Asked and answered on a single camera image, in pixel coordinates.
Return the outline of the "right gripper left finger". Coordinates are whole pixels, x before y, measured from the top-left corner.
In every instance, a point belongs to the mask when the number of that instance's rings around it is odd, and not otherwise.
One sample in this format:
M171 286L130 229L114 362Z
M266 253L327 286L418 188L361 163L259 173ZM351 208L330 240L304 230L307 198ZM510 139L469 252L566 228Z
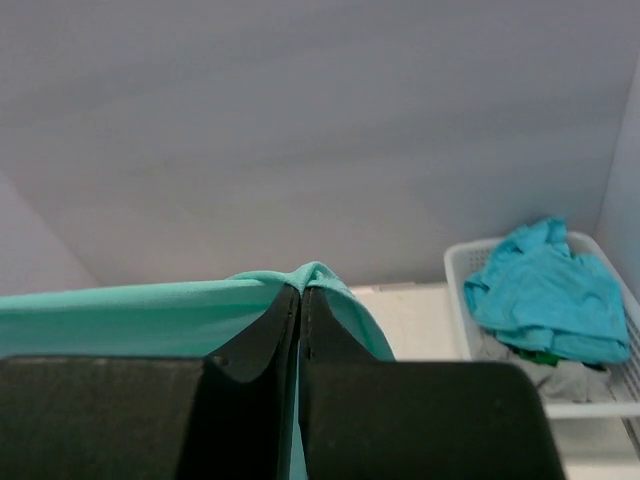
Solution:
M1 362L5 479L285 479L300 296L196 356Z

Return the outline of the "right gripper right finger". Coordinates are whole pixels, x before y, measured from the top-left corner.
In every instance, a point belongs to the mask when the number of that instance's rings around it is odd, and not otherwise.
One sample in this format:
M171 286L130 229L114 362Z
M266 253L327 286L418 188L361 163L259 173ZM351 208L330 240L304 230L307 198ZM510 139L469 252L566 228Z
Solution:
M312 479L561 479L538 394L497 362L383 361L325 292L302 301L299 425Z

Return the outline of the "teal green t shirt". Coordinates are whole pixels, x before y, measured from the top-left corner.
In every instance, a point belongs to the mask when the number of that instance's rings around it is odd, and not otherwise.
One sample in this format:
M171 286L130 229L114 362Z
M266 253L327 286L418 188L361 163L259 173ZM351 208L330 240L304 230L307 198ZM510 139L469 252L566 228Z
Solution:
M389 360L388 341L368 310L325 265L291 273L245 272L225 280L138 285L5 297L1 362L14 354L196 356L230 340L257 319L284 287L300 296L319 288L339 322L371 354ZM304 467L292 409L290 471Z

